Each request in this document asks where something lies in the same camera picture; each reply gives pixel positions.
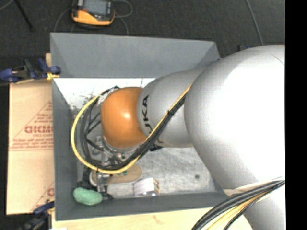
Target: cardboard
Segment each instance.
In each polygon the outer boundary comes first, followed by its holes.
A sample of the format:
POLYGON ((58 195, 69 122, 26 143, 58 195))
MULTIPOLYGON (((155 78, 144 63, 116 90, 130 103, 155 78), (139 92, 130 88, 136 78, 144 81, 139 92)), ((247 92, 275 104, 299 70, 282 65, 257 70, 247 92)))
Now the cardboard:
POLYGON ((54 197, 51 83, 10 85, 6 214, 31 213, 54 197))

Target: dark gray carpet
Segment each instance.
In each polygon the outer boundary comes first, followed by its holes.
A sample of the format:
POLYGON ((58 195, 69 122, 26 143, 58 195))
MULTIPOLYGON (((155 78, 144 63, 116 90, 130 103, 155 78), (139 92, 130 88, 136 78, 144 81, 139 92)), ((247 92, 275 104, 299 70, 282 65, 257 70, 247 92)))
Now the dark gray carpet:
MULTIPOLYGON (((0 7, 9 0, 0 0, 0 7)), ((18 66, 24 58, 43 56, 49 51, 49 33, 72 0, 19 0, 36 32, 29 32, 16 4, 0 11, 0 70, 18 66)), ((245 0, 127 0, 134 13, 125 18, 130 35, 209 40, 217 43, 222 57, 235 53, 238 45, 260 46, 260 40, 245 0)), ((285 0, 249 0, 265 45, 285 42, 285 0)), ((116 5, 119 14, 129 7, 116 5)), ((58 31, 70 31, 72 21, 66 13, 58 31)), ((75 31, 88 31, 75 27, 75 31)), ((125 35, 121 20, 99 31, 125 35)), ((5 205, 7 166, 7 87, 0 87, 0 208, 5 205)), ((0 217, 0 229, 14 229, 29 216, 0 217)))

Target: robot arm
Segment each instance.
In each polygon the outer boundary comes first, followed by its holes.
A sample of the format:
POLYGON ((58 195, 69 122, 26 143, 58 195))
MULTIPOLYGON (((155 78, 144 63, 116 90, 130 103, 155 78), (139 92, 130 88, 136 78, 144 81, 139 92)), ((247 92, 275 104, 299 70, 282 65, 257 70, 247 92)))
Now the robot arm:
MULTIPOLYGON (((284 46, 247 49, 143 89, 115 90, 101 105, 105 142, 118 151, 135 149, 185 90, 184 105, 157 146, 194 146, 224 189, 284 178, 284 46)), ((284 187, 246 216, 255 230, 284 229, 284 187)))

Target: blue clamp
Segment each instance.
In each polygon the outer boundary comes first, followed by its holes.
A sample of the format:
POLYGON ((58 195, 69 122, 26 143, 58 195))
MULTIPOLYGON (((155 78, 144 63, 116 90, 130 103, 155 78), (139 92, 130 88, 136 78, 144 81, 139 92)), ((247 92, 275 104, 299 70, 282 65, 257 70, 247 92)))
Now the blue clamp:
POLYGON ((19 81, 28 79, 47 79, 49 73, 56 76, 61 74, 60 67, 49 67, 42 58, 38 59, 38 65, 40 66, 40 71, 35 71, 30 61, 25 59, 21 66, 15 68, 7 68, 1 71, 0 78, 4 81, 17 83, 19 81))
POLYGON ((50 216, 48 210, 54 208, 54 201, 48 202, 33 211, 35 217, 23 224, 16 230, 37 230, 44 225, 46 219, 50 216))

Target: green sponge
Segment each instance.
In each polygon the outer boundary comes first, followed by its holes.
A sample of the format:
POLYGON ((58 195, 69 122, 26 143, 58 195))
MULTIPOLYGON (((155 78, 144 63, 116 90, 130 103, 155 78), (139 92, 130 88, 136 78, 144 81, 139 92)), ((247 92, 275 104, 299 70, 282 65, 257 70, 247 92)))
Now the green sponge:
POLYGON ((81 204, 96 205, 102 201, 102 195, 94 190, 77 187, 73 191, 74 199, 81 204))

